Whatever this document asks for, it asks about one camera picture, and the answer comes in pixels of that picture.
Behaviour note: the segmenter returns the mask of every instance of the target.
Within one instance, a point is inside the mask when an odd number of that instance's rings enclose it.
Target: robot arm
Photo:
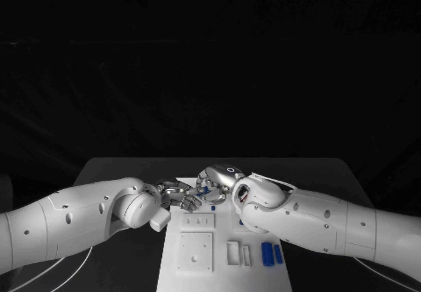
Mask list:
[[[294,187],[286,192],[273,179],[256,173],[245,176],[227,164],[208,167],[204,176],[232,195],[251,231],[271,232],[315,252],[367,259],[421,282],[420,217],[367,208]]]
[[[168,181],[155,186],[137,178],[96,182],[67,188],[0,214],[0,274],[83,252],[119,231],[139,228],[147,222],[160,231],[172,219],[160,207],[162,198],[170,201],[163,192],[172,185],[175,182]],[[179,197],[183,201],[188,198],[183,193]],[[175,202],[192,211],[196,210],[192,201]]]

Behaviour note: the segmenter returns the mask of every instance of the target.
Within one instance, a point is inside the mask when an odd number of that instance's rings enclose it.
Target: white table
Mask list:
[[[196,186],[196,178],[178,178],[191,186]],[[160,277],[158,280],[158,292],[256,292],[256,291],[292,291],[286,259],[283,264],[277,263],[274,254],[274,266],[264,266],[261,256],[261,243],[274,245],[281,243],[271,234],[256,234],[245,226],[240,225],[240,216],[232,210],[231,197],[217,205],[212,211],[209,204],[202,204],[195,214],[215,214],[215,229],[204,231],[182,230],[182,216],[189,212],[179,207],[170,207],[172,221],[168,224],[165,238],[163,260],[160,263]],[[205,232],[212,233],[214,238],[214,267],[212,270],[186,272],[178,268],[178,254],[181,249],[181,233]],[[228,266],[227,242],[238,242],[241,247],[250,247],[251,267],[244,266],[241,253],[241,266]]]

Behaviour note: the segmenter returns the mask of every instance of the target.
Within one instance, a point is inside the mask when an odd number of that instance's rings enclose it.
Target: black background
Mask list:
[[[420,1],[5,1],[15,208],[94,157],[333,157],[421,215]]]

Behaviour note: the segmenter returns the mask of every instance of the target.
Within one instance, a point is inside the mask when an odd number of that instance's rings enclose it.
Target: blue cylinder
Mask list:
[[[283,263],[281,250],[279,248],[279,245],[274,246],[274,253],[277,254],[279,263]]]
[[[261,243],[261,257],[263,257],[263,265],[274,266],[274,250],[273,250],[273,244],[270,242]]]

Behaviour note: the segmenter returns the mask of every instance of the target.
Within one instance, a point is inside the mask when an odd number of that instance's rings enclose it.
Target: robotic hand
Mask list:
[[[231,196],[253,232],[271,232],[315,252],[367,259],[421,282],[420,217],[367,208],[256,173],[245,176],[228,164],[208,167],[198,183],[204,178]]]
[[[147,222],[162,231],[172,219],[169,204],[194,212],[202,191],[176,179],[153,185],[124,178],[70,187],[0,214],[0,274],[85,251]]]

